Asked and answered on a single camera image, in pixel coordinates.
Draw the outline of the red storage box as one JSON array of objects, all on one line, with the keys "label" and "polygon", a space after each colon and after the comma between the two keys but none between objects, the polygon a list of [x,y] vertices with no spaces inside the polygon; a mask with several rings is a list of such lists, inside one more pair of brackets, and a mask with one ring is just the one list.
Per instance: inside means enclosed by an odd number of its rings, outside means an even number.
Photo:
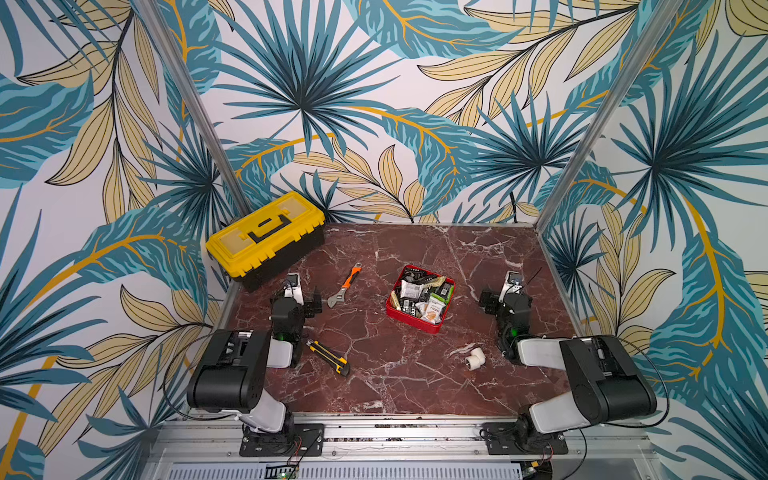
[{"label": "red storage box", "polygon": [[456,290],[456,282],[416,265],[403,267],[386,298],[386,315],[422,332],[440,332]]}]

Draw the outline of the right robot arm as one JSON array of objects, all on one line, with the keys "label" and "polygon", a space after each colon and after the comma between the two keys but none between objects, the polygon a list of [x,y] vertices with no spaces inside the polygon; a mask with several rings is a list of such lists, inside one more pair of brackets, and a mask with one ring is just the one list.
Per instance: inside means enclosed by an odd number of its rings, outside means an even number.
[{"label": "right robot arm", "polygon": [[567,376],[568,391],[523,410],[519,422],[525,435],[558,434],[656,412],[656,394],[618,337],[531,334],[532,298],[520,287],[504,294],[485,289],[479,306],[495,318],[497,345],[507,360]]}]

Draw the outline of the white pipe elbow fitting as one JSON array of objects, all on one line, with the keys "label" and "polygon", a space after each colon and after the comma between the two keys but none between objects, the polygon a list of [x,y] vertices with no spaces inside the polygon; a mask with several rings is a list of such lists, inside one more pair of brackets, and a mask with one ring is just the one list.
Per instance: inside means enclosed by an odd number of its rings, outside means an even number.
[{"label": "white pipe elbow fitting", "polygon": [[476,347],[469,352],[465,362],[470,371],[475,371],[485,365],[486,356],[480,347]]}]

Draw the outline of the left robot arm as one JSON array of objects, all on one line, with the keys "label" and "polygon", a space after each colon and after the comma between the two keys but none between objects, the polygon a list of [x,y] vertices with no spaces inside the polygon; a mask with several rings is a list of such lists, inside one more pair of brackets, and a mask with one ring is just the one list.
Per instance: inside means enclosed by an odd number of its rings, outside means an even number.
[{"label": "left robot arm", "polygon": [[187,387],[187,404],[233,416],[253,434],[291,433],[292,414],[266,390],[266,374],[298,365],[305,321],[322,308],[317,291],[300,299],[287,289],[271,302],[268,328],[215,331]]}]

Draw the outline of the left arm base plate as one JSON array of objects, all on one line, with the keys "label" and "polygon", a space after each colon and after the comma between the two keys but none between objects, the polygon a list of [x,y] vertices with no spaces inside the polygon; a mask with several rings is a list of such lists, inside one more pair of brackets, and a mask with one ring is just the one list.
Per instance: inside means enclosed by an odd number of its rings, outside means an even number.
[{"label": "left arm base plate", "polygon": [[325,426],[321,423],[299,423],[285,427],[278,433],[254,431],[242,427],[239,456],[265,457],[319,457],[324,446]]}]

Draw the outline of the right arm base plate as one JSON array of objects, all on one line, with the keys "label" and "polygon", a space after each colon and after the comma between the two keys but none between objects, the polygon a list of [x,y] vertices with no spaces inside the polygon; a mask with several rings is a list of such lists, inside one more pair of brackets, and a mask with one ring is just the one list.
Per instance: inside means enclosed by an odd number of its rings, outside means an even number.
[{"label": "right arm base plate", "polygon": [[489,455],[565,455],[569,452],[561,432],[540,433],[522,421],[483,423],[479,435]]}]

